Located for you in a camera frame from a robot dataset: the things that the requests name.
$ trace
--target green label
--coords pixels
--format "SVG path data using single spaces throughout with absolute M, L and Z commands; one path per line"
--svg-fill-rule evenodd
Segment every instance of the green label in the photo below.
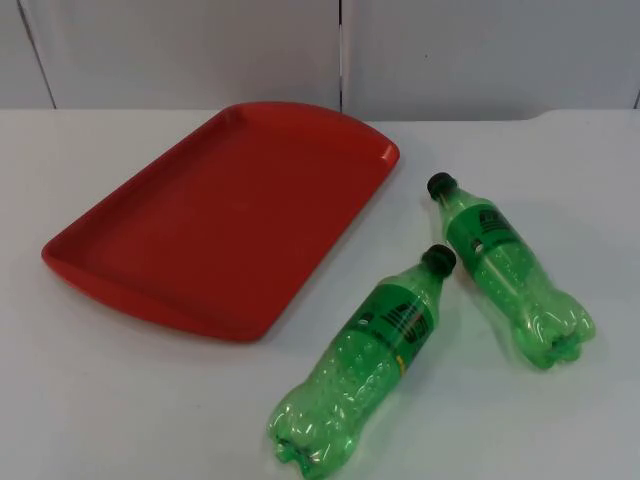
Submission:
M 433 318 L 411 291 L 378 285 L 344 328 L 364 332 L 386 345 L 404 374 L 433 331 Z
M 471 273 L 491 249 L 522 241 L 493 205 L 475 205 L 460 212 L 449 224 L 447 240 Z

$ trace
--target table surface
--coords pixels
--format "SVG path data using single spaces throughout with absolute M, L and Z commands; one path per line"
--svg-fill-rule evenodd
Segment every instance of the table surface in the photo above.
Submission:
M 230 345 L 164 329 L 66 286 L 44 243 L 212 115 L 0 112 L 0 473 L 16 480 L 295 479 L 266 419 L 380 278 L 440 240 L 425 180 L 493 199 L 599 328 L 539 373 L 462 269 L 441 322 L 335 478 L 640 475 L 640 113 L 380 122 L 401 163 L 272 330 Z

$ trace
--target bottle neck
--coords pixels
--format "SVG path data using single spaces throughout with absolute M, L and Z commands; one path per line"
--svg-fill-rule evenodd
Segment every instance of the bottle neck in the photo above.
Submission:
M 426 305 L 437 307 L 443 280 L 442 275 L 433 273 L 425 264 L 419 263 L 385 279 L 384 283 L 404 287 L 417 295 Z
M 438 195 L 436 200 L 442 210 L 453 211 L 470 207 L 477 203 L 479 199 L 459 187 L 453 187 Z

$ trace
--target soda bottle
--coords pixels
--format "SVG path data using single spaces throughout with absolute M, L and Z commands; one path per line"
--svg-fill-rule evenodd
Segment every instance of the soda bottle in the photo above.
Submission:
M 434 245 L 418 265 L 375 287 L 271 415 L 268 435 L 281 462 L 296 461 L 306 479 L 344 465 L 367 418 L 436 327 L 442 282 L 455 262 L 450 249 Z
M 444 238 L 476 284 L 509 318 L 518 349 L 536 367 L 580 357 L 595 335 L 584 307 L 558 290 L 497 207 L 458 187 L 447 173 L 427 183 L 440 207 Z

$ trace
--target black bottle cap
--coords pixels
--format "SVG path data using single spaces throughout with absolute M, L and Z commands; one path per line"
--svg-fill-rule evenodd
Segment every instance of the black bottle cap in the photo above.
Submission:
M 445 172 L 436 173 L 427 182 L 427 190 L 434 200 L 438 195 L 446 193 L 447 190 L 451 190 L 457 186 L 458 182 L 456 182 L 456 179 Z
M 420 261 L 436 275 L 446 278 L 456 266 L 456 255 L 449 247 L 436 244 L 422 254 Z

